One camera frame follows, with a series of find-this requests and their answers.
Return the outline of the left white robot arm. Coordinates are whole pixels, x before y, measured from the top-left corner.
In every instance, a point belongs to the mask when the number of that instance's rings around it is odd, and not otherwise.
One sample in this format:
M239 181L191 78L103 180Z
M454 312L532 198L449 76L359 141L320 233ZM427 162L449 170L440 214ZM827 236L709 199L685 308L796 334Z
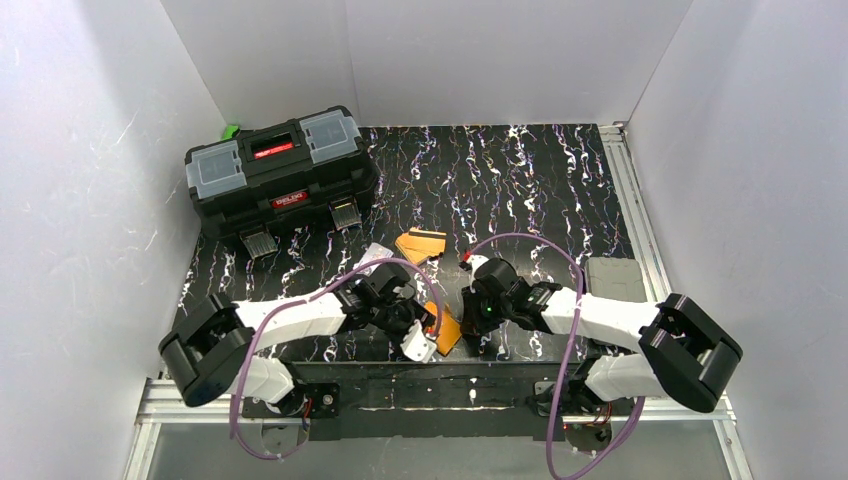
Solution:
M300 397L287 367L257 351L368 325L396 342L405 358L425 363L437 349L440 315L402 296L411 266L396 258L371 260L322 290L274 301L212 294L174 324L158 351L188 407L224 394L278 405Z

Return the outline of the stack of white cards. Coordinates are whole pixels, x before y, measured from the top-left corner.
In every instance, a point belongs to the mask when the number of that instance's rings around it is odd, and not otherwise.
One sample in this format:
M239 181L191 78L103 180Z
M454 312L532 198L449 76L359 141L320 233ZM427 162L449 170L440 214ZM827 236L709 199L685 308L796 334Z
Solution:
M378 259L392 258L395 253L379 243L372 242L367 249L365 250L363 256L360 261L355 265L356 268L365 265L366 263L372 262Z

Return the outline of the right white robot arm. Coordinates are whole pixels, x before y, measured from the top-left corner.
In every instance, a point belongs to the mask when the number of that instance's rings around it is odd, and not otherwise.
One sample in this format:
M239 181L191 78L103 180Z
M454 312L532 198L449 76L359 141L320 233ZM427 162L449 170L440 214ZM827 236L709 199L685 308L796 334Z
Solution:
M619 355L586 356L560 389L561 411L664 397L710 413L743 358L739 343L682 294L659 303L621 301L558 283L531 284L502 258L470 255L461 266L472 275L462 290L463 334L482 337L510 321L621 348Z

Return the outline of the grey pad at right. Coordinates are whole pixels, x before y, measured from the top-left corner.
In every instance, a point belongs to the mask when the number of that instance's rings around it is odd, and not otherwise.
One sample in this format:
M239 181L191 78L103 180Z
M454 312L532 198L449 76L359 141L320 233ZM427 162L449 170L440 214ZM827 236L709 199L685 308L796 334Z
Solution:
M636 303L647 301L642 269L635 259L591 257L585 273L587 290L595 297Z

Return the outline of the orange card holder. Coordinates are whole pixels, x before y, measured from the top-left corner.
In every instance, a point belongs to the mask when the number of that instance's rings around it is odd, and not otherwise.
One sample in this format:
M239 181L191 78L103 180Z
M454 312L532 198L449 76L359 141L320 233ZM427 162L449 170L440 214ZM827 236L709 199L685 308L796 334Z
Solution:
M461 338L460 324L454 318L450 308L444 306L440 328L436 329L437 305L433 301L428 301L424 308L428 314L422 322L422 330L429 342L425 360L430 361L436 353L446 357L455 348Z

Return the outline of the black toolbox with grey lids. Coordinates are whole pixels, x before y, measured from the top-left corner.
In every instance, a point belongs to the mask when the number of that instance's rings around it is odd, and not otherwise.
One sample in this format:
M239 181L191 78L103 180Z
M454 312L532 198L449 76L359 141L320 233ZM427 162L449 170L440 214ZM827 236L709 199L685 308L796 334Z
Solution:
M252 258L307 225L359 225L380 172L342 105L273 126L237 130L186 152L189 198L202 234L242 245Z

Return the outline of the aluminium frame rail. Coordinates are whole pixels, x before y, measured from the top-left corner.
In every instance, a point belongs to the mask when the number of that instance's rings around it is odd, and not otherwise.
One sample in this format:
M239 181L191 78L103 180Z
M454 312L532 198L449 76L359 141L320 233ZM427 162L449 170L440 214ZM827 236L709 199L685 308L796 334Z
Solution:
M621 123L601 126L599 131L632 249L636 260L640 263L646 296L653 301L663 300L671 293L671 285L645 208L627 144L626 132ZM726 394L722 395L716 409L710 414L698 414L686 410L671 400L650 399L646 404L643 419L646 421L710 420L729 477L732 479L753 477L736 429L737 418Z

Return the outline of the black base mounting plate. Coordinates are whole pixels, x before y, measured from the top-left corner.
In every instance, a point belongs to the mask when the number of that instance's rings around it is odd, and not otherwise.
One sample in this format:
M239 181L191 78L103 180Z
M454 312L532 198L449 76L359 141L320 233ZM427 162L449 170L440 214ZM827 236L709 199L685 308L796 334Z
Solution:
M294 362L313 400L310 438L334 441L546 435L528 400L552 382L556 362Z

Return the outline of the green object behind toolbox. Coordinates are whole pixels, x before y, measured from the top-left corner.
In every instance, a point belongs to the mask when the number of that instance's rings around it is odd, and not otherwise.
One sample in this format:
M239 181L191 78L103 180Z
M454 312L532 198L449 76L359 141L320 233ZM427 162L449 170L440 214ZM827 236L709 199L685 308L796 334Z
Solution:
M221 136L221 139L222 140L231 139L235 135L237 135L239 131L240 131L239 125L227 125L222 136Z

